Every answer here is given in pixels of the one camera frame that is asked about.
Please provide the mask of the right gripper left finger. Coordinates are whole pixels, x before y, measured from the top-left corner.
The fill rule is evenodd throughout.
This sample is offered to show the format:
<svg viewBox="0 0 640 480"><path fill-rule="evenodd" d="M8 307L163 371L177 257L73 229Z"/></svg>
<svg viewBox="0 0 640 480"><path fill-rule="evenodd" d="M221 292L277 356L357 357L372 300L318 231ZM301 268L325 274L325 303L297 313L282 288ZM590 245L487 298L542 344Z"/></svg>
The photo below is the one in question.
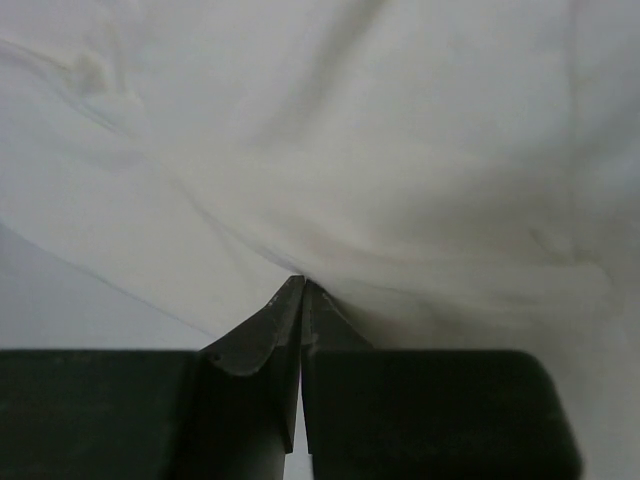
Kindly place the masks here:
<svg viewBox="0 0 640 480"><path fill-rule="evenodd" d="M232 376L256 374L277 348L294 342L303 291L304 277L289 277L265 306L200 353Z"/></svg>

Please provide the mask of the white t-shirt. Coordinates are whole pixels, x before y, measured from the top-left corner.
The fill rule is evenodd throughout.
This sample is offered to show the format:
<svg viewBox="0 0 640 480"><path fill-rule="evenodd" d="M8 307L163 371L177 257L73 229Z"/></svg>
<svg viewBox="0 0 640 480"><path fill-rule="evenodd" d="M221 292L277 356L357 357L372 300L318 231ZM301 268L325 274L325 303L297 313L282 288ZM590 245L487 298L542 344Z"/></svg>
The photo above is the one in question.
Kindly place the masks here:
<svg viewBox="0 0 640 480"><path fill-rule="evenodd" d="M3 344L200 346L293 272L636 403L638 3L2 3Z"/></svg>

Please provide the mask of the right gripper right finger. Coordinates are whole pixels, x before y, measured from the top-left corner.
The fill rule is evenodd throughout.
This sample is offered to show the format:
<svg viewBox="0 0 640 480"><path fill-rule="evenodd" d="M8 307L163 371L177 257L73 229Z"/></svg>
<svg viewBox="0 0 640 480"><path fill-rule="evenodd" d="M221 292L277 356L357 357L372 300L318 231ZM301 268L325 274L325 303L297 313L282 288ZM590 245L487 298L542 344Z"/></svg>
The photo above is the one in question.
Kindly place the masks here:
<svg viewBox="0 0 640 480"><path fill-rule="evenodd" d="M372 350L333 298L319 285L307 281L302 304L302 348L316 350Z"/></svg>

